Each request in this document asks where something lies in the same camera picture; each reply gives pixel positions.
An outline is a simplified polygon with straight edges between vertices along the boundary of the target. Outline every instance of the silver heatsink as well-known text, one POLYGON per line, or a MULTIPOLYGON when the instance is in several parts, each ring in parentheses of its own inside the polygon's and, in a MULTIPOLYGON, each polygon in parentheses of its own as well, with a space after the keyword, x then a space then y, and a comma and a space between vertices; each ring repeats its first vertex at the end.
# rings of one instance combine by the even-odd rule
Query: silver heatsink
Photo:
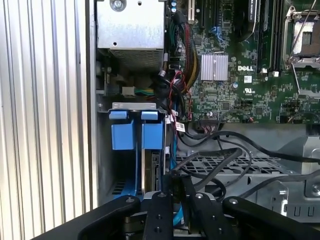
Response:
POLYGON ((165 2, 97 1, 97 47, 109 49, 129 70, 158 71, 165 38, 165 2))
POLYGON ((227 81, 228 80, 228 54, 201 55, 201 81, 227 81))

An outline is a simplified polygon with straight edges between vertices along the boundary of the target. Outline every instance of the ribbed metal surface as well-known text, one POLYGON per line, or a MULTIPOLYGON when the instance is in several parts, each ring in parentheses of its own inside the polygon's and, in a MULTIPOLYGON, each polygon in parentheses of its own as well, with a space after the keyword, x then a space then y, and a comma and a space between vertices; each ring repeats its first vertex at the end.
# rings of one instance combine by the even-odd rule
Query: ribbed metal surface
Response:
POLYGON ((162 65, 163 50, 110 50, 131 71, 158 71, 162 65))
POLYGON ((85 0, 0 1, 0 239, 90 210, 85 15, 85 0))
POLYGON ((227 81, 228 54, 203 54, 201 56, 201 81, 227 81))

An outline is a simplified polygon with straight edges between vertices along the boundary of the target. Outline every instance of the heatsink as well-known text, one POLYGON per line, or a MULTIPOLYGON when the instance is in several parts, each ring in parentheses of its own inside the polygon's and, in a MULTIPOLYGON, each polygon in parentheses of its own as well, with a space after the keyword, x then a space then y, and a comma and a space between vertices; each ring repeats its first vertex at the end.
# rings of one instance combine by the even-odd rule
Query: heatsink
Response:
POLYGON ((201 55, 201 81, 227 81, 228 80, 228 54, 201 55))

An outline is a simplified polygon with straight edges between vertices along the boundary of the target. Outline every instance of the metal frame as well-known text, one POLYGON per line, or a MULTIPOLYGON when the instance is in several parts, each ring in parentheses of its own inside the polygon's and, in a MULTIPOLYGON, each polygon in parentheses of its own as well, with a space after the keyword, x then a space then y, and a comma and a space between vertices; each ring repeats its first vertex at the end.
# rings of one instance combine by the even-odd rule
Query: metal frame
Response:
POLYGON ((31 239, 98 205, 87 102, 93 11, 93 0, 0 2, 0 239, 31 239))

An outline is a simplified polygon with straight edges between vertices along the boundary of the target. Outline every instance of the blue plastic tab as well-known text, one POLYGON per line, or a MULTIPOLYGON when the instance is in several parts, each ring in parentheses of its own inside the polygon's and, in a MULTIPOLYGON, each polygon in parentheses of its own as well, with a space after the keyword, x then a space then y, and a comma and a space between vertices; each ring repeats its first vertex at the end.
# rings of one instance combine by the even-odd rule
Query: blue plastic tab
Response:
POLYGON ((127 119, 128 113, 127 111, 112 111, 109 114, 109 119, 127 119))
POLYGON ((163 123, 142 124, 142 148, 161 150, 163 148, 163 123))
POLYGON ((134 121, 128 124, 111 125, 112 149, 133 150, 135 149, 134 121))
POLYGON ((157 111, 143 111, 141 113, 142 120, 158 120, 158 112, 157 111))

